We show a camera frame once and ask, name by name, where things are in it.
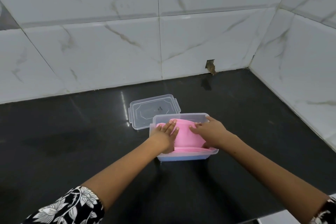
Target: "black and white floral sleeve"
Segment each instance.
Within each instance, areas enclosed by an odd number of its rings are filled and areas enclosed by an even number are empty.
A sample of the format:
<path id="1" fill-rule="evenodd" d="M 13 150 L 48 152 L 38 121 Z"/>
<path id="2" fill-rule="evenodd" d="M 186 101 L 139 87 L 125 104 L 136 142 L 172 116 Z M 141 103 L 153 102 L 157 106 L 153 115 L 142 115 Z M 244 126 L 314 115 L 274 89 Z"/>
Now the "black and white floral sleeve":
<path id="1" fill-rule="evenodd" d="M 310 224 L 336 224 L 336 199 L 330 197 Z"/>
<path id="2" fill-rule="evenodd" d="M 104 208 L 96 194 L 79 186 L 31 214 L 23 224 L 98 224 L 103 216 Z"/>

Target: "pink towel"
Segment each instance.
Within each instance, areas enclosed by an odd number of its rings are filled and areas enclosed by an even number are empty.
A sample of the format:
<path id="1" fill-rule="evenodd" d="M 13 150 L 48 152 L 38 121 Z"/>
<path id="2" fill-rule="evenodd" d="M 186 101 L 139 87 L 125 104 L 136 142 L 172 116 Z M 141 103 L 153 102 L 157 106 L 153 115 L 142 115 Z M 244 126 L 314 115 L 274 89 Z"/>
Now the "pink towel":
<path id="1" fill-rule="evenodd" d="M 172 119 L 176 120 L 176 127 L 179 127 L 179 132 L 175 139 L 175 151 L 178 152 L 200 152 L 200 151 L 212 151 L 214 148 L 205 149 L 202 148 L 205 143 L 204 139 L 200 135 L 196 135 L 190 131 L 189 126 L 193 126 L 195 128 L 194 122 L 190 120 L 182 120 L 182 119 Z"/>

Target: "plastic lid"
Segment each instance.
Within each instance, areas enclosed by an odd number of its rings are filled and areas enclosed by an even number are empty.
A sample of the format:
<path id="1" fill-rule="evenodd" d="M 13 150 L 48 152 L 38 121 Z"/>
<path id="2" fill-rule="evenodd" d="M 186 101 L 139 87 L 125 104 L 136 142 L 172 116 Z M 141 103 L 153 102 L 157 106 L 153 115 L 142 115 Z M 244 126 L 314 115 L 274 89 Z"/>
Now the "plastic lid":
<path id="1" fill-rule="evenodd" d="M 171 94 L 136 100 L 128 108 L 129 122 L 136 130 L 149 128 L 155 115 L 180 112 L 179 104 Z"/>

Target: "black granite countertop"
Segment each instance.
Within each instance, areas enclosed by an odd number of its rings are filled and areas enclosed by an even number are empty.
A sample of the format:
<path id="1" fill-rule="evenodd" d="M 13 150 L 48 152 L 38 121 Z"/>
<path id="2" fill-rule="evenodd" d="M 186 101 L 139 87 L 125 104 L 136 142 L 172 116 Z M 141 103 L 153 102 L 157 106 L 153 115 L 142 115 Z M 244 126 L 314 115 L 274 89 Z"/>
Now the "black granite countertop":
<path id="1" fill-rule="evenodd" d="M 20 223 L 140 145 L 130 102 L 172 94 L 327 194 L 336 154 L 249 70 L 221 72 L 0 105 L 0 219 Z M 282 205 L 224 152 L 151 162 L 103 223 L 240 223 Z"/>

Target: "plastic container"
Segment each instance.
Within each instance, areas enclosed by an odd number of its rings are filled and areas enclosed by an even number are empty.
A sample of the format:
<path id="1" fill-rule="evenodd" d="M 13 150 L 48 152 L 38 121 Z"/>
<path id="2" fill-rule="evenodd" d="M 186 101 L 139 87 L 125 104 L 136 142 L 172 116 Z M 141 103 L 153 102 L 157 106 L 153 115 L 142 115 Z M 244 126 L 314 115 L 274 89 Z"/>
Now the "plastic container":
<path id="1" fill-rule="evenodd" d="M 181 108 L 171 94 L 145 98 L 131 102 L 128 108 L 129 122 L 136 130 L 149 128 L 153 117 L 158 114 L 177 114 Z"/>
<path id="2" fill-rule="evenodd" d="M 183 119 L 190 120 L 193 122 L 207 122 L 205 118 L 208 116 L 206 113 L 178 113 L 178 114 L 166 114 L 166 115 L 156 115 L 153 118 L 153 123 L 149 126 L 149 134 L 156 128 L 159 123 L 167 123 L 171 119 Z M 210 155 L 218 153 L 218 149 L 213 151 L 205 152 L 171 152 L 168 154 L 160 154 L 157 158 L 160 161 L 179 161 L 179 160 L 196 160 L 196 159 L 206 159 Z"/>

